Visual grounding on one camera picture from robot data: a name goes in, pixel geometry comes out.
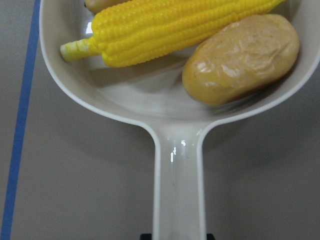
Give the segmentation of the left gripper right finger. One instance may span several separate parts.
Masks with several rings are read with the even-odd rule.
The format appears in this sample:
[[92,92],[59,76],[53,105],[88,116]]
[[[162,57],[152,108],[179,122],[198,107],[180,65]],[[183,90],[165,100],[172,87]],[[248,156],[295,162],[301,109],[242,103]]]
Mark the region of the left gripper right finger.
[[207,240],[214,240],[213,234],[207,233],[207,234],[206,234],[206,239],[207,239]]

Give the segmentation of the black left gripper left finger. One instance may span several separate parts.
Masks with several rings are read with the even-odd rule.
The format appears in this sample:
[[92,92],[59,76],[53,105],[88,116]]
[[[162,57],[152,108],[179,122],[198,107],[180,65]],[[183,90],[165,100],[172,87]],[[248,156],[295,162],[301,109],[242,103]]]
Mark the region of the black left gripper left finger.
[[139,236],[139,240],[152,240],[151,233],[143,233]]

